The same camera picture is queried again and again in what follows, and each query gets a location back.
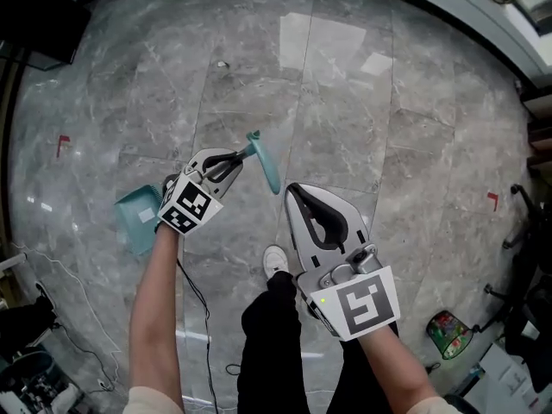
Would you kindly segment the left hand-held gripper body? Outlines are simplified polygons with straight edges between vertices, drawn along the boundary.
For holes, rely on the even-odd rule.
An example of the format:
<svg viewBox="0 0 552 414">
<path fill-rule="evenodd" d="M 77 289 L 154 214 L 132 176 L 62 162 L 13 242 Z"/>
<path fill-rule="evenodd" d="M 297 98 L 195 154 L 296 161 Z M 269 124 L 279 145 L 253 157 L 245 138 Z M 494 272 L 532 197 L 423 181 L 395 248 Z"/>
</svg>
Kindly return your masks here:
<svg viewBox="0 0 552 414">
<path fill-rule="evenodd" d="M 186 165 L 167 184 L 158 218 L 181 235 L 203 227 L 222 208 L 222 183 L 203 179 L 202 173 Z"/>
</svg>

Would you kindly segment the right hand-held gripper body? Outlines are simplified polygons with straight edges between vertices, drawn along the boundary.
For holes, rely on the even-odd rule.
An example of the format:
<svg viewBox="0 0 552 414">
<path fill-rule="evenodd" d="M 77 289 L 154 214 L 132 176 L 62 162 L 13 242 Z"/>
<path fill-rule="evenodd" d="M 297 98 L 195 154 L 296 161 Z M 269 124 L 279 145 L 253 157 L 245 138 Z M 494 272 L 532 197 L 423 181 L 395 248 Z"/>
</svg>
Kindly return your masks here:
<svg viewBox="0 0 552 414">
<path fill-rule="evenodd" d="M 307 307 L 344 342 L 382 328 L 400 318 L 392 269 L 365 245 L 333 267 L 317 267 L 297 278 Z"/>
</svg>

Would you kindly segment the teal dustpan with metal handle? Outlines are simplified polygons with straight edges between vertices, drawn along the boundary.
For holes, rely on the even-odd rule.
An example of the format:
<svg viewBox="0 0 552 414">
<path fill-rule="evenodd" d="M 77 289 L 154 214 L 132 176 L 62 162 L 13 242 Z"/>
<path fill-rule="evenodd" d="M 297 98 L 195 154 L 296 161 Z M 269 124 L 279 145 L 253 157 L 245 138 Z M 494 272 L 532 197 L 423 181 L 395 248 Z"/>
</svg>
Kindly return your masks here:
<svg viewBox="0 0 552 414">
<path fill-rule="evenodd" d="M 247 140 L 247 146 L 242 149 L 246 152 L 245 159 L 251 156 L 258 159 L 272 193 L 279 194 L 279 171 L 260 139 L 260 131 L 247 133 Z M 192 158 L 186 165 L 192 167 Z M 158 211 L 165 194 L 166 191 L 161 191 L 156 185 L 144 185 L 115 202 L 117 220 L 126 231 L 134 254 L 144 254 L 153 247 L 155 230 L 160 223 Z"/>
</svg>

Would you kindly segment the person's left forearm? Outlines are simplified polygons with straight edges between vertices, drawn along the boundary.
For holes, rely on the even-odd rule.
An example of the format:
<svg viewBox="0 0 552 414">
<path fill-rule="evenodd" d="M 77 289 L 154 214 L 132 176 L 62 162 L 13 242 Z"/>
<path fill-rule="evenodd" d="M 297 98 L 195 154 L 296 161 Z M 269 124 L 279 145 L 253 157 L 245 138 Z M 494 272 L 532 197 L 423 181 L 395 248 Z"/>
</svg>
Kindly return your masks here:
<svg viewBox="0 0 552 414">
<path fill-rule="evenodd" d="M 162 223 L 135 295 L 129 328 L 130 385 L 145 386 L 182 404 L 176 344 L 176 266 L 179 234 Z"/>
</svg>

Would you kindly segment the person's right forearm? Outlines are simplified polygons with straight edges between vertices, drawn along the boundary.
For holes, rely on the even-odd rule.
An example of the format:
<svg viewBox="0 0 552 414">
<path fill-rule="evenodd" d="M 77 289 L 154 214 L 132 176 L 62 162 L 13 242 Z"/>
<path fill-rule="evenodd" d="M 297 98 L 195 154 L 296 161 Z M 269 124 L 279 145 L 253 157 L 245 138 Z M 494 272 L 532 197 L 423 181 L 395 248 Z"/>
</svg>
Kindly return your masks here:
<svg viewBox="0 0 552 414">
<path fill-rule="evenodd" d="M 437 396 L 425 368 L 389 325 L 360 336 L 358 342 L 393 414 L 406 414 L 418 403 Z"/>
</svg>

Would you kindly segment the person's left white shoe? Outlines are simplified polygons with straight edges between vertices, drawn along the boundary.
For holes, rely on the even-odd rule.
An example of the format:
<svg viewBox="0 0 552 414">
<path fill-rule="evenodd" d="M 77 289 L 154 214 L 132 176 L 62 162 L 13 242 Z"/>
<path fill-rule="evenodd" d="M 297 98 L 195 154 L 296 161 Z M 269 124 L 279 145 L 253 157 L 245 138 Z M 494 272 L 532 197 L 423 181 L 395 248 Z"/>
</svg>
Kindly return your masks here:
<svg viewBox="0 0 552 414">
<path fill-rule="evenodd" d="M 278 245 L 268 246 L 264 250 L 262 266 L 267 279 L 271 279 L 275 273 L 289 272 L 288 259 L 285 251 Z"/>
</svg>

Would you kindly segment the person's right leg black trousers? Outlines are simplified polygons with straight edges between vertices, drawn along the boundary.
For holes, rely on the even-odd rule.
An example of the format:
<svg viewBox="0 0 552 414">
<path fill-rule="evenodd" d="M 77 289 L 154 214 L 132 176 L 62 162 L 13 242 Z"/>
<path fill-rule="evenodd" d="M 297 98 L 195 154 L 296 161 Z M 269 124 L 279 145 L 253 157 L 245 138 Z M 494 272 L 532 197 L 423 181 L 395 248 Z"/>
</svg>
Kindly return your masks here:
<svg viewBox="0 0 552 414">
<path fill-rule="evenodd" d="M 370 390 L 372 368 L 358 340 L 341 342 L 343 365 L 332 403 L 348 414 L 364 414 L 365 391 Z"/>
</svg>

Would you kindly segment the person's leg black trousers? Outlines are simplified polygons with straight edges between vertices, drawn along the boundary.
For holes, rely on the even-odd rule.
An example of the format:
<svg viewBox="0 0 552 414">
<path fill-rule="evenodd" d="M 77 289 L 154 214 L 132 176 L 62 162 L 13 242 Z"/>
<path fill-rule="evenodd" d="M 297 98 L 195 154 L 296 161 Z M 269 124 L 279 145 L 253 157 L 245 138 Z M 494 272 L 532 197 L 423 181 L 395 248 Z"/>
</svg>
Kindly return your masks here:
<svg viewBox="0 0 552 414">
<path fill-rule="evenodd" d="M 242 314 L 246 341 L 237 380 L 238 414 L 310 414 L 296 294 L 292 276 L 277 272 Z"/>
<path fill-rule="evenodd" d="M 348 414 L 364 414 L 365 391 L 370 390 L 372 368 L 358 340 L 341 342 L 343 365 L 332 403 Z"/>
</svg>

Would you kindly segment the black mesh waste basket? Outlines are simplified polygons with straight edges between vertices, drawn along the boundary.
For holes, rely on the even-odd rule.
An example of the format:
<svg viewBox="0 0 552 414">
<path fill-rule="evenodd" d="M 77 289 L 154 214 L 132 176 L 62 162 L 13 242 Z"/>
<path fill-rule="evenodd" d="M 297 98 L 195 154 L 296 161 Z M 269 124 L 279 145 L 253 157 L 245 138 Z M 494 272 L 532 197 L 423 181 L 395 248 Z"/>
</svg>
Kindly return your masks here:
<svg viewBox="0 0 552 414">
<path fill-rule="evenodd" d="M 444 360 L 452 360 L 461 354 L 474 337 L 474 331 L 448 310 L 442 310 L 430 319 L 426 333 Z"/>
</svg>

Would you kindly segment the person's left leg black trousers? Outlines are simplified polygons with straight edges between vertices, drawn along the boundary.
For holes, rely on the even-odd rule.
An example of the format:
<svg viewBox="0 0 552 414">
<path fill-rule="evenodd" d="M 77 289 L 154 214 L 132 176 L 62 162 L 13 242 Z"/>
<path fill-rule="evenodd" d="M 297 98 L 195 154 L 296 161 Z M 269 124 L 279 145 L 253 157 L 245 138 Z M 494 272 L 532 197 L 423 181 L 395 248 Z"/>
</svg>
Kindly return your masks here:
<svg viewBox="0 0 552 414">
<path fill-rule="evenodd" d="M 277 272 L 242 314 L 246 341 L 237 380 L 238 414 L 310 414 L 296 294 L 292 276 Z"/>
</svg>

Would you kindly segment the black office chair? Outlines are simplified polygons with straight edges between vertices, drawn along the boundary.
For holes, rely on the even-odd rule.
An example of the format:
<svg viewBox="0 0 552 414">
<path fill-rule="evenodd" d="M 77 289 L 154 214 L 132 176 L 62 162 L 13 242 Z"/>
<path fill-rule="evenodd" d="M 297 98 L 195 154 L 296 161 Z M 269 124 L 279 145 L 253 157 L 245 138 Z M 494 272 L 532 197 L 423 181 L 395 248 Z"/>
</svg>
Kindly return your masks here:
<svg viewBox="0 0 552 414">
<path fill-rule="evenodd" d="M 514 205 L 514 227 L 512 232 L 503 240 L 503 249 L 512 249 L 521 242 L 534 242 L 539 249 L 543 249 L 549 242 L 552 243 L 552 202 L 536 203 L 520 184 L 510 187 L 512 196 L 519 196 Z"/>
<path fill-rule="evenodd" d="M 535 281 L 539 269 L 536 252 L 520 249 L 512 258 L 508 292 L 484 287 L 486 294 L 503 301 L 502 306 L 483 326 L 472 327 L 482 333 L 494 323 L 504 325 L 505 351 L 522 358 L 537 393 L 552 384 L 552 273 Z"/>
</svg>

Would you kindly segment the black sneaker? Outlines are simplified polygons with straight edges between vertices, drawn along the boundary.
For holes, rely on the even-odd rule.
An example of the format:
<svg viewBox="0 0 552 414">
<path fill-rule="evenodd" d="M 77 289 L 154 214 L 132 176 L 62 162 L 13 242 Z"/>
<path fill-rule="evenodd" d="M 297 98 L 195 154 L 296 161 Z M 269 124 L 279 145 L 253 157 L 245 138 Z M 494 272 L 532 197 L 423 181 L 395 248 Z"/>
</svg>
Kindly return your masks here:
<svg viewBox="0 0 552 414">
<path fill-rule="evenodd" d="M 56 304 L 53 298 L 50 296 L 50 293 L 47 291 L 47 288 L 40 282 L 36 281 L 34 283 L 35 288 L 39 292 L 38 300 L 41 301 L 43 307 L 45 307 L 51 314 L 52 324 L 51 329 L 59 329 L 61 324 L 59 323 L 59 316 L 56 311 Z"/>
</svg>

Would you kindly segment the person's cream shirt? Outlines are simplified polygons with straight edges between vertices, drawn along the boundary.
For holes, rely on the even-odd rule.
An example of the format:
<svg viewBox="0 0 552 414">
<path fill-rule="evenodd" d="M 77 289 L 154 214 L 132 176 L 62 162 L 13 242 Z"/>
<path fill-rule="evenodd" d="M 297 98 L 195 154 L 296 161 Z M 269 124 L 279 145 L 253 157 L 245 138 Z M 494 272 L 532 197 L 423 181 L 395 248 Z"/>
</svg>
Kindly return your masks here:
<svg viewBox="0 0 552 414">
<path fill-rule="evenodd" d="M 122 414 L 185 414 L 167 395 L 145 386 L 132 387 Z M 461 414 L 444 398 L 432 397 L 411 407 L 406 414 Z"/>
</svg>

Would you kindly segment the black cabinet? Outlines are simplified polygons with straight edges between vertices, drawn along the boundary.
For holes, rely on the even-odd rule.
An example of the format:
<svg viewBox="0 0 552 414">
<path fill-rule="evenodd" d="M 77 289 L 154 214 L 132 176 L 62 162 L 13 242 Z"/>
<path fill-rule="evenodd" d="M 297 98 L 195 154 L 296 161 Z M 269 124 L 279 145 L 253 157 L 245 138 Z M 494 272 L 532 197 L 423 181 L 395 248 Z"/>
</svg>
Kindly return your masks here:
<svg viewBox="0 0 552 414">
<path fill-rule="evenodd" d="M 70 65 L 90 19 L 73 0 L 0 0 L 0 41 Z"/>
</svg>

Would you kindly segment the curved wooden frame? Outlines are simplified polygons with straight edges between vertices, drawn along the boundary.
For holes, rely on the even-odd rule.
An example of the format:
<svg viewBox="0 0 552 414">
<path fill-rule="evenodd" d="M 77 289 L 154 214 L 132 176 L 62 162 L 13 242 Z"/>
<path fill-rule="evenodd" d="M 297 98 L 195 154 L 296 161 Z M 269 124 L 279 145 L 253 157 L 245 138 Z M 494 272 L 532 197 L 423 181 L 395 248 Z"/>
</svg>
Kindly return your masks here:
<svg viewBox="0 0 552 414">
<path fill-rule="evenodd" d="M 11 253 L 9 214 L 9 158 L 11 130 L 17 94 L 24 68 L 14 60 L 0 58 L 0 260 Z"/>
</svg>

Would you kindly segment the brown wooden door frame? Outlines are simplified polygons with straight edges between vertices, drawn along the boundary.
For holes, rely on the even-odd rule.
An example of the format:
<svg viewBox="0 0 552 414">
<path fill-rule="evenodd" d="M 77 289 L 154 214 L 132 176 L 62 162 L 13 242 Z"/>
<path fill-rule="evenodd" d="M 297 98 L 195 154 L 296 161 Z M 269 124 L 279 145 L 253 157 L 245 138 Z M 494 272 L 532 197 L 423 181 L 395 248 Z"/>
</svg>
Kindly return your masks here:
<svg viewBox="0 0 552 414">
<path fill-rule="evenodd" d="M 528 143 L 534 151 L 527 158 L 527 169 L 532 178 L 552 176 L 552 85 L 524 90 L 520 101 L 529 112 Z"/>
</svg>

